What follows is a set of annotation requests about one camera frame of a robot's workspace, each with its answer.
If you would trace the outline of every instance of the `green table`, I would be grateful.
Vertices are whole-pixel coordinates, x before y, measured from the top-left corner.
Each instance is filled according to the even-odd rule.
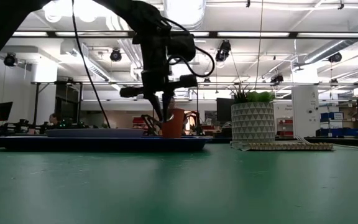
[[[0,152],[7,223],[358,223],[358,150]]]

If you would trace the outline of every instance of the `white column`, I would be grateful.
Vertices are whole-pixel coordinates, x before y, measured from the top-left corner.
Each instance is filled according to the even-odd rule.
[[[55,82],[57,80],[57,64],[48,60],[32,65],[32,82]],[[35,85],[32,87],[31,106],[29,108],[30,122],[34,120],[35,110]],[[49,116],[55,112],[56,85],[48,85],[38,97],[37,124],[49,120]]]
[[[294,86],[292,88],[294,134],[315,137],[320,128],[317,86]]]

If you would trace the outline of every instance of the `security camera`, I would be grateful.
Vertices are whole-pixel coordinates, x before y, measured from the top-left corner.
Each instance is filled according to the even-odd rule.
[[[8,53],[4,59],[4,65],[8,67],[16,67],[18,60],[15,53]]]
[[[121,53],[120,53],[120,49],[113,49],[112,53],[110,55],[110,59],[113,62],[119,62],[122,59]]]

